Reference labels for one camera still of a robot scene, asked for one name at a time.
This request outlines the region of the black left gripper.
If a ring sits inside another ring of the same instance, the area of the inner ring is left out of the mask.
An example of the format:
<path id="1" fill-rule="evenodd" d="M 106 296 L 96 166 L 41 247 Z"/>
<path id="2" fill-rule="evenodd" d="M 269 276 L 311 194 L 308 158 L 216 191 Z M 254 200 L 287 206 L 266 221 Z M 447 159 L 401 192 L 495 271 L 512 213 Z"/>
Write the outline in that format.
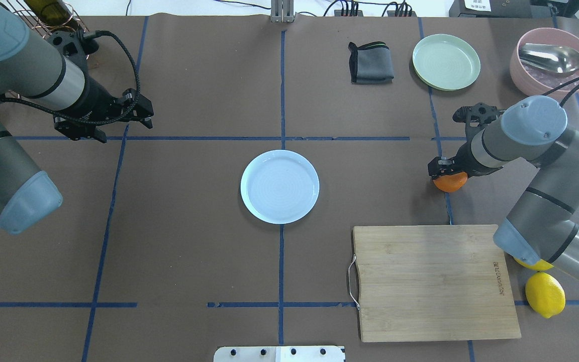
<path id="1" fill-rule="evenodd" d="M 92 138 L 101 143 L 107 142 L 106 134 L 99 127 L 114 122 L 140 122 L 151 130 L 154 116 L 151 101 L 137 89 L 129 88 L 121 97 L 113 97 L 99 90 L 93 108 L 84 116 L 71 116 L 72 120 L 55 116 L 54 129 L 73 141 Z"/>

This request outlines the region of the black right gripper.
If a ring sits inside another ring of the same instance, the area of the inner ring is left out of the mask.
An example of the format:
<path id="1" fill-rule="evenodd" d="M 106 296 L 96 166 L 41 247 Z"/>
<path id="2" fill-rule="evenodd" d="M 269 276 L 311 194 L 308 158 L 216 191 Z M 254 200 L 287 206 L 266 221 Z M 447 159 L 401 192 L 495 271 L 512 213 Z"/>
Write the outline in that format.
<path id="1" fill-rule="evenodd" d="M 438 179 L 445 175 L 455 175 L 464 172 L 468 178 L 484 176 L 499 171 L 501 167 L 487 167 L 479 163 L 471 153 L 469 144 L 463 144 L 457 154 L 451 158 L 437 156 L 428 163 L 428 175 Z"/>

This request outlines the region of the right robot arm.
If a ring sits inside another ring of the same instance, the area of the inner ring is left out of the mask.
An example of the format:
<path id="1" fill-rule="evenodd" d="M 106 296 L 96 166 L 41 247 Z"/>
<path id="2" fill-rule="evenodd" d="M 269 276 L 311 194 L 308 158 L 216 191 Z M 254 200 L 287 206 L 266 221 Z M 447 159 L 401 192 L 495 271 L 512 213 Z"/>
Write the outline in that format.
<path id="1" fill-rule="evenodd" d="M 462 106 L 453 121 L 466 142 L 451 158 L 428 163 L 432 179 L 464 172 L 484 176 L 522 158 L 537 174 L 494 233 L 494 243 L 528 265 L 544 260 L 579 281 L 579 131 L 548 96 L 530 96 L 505 110 Z"/>

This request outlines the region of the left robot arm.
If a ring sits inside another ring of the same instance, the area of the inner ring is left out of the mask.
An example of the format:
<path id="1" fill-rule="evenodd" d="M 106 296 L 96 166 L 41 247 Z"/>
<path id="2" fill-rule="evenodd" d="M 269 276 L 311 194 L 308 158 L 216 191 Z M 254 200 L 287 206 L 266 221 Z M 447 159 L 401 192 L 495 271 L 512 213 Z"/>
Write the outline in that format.
<path id="1" fill-rule="evenodd" d="M 54 129 L 78 141 L 107 141 L 101 126 L 140 122 L 152 128 L 151 101 L 142 95 L 136 62 L 110 31 L 87 32 L 62 1 L 27 1 L 47 34 L 0 3 L 0 105 L 16 103 L 53 116 Z M 115 97 L 89 73 L 97 39 L 115 39 L 127 55 L 135 88 Z M 0 229 L 19 234 L 60 208 L 63 197 L 48 174 L 0 122 Z"/>

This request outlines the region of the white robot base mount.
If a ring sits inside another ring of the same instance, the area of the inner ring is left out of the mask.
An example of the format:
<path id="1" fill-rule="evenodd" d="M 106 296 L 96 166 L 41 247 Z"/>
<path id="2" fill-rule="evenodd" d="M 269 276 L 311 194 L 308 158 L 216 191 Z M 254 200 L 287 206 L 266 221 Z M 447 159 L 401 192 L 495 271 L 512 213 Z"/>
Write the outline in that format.
<path id="1" fill-rule="evenodd" d="M 335 345 L 224 346 L 214 361 L 346 361 L 345 348 Z"/>

